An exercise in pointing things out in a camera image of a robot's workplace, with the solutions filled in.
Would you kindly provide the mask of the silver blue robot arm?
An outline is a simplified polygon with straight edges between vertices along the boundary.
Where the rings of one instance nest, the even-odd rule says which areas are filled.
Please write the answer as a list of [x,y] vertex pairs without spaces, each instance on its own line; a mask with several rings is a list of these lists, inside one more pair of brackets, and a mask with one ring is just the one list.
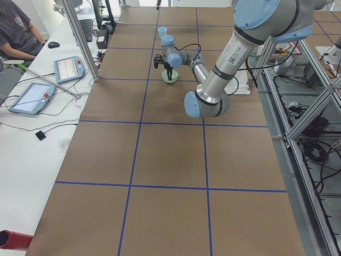
[[271,38],[274,43],[295,42],[310,36],[313,13],[327,1],[234,1],[234,27],[231,39],[208,71],[199,53],[181,51],[174,37],[161,39],[162,54],[154,58],[154,66],[163,65],[167,75],[181,65],[191,68],[198,81],[194,91],[185,95],[184,108],[191,118],[217,117],[229,106],[225,91],[251,51]]

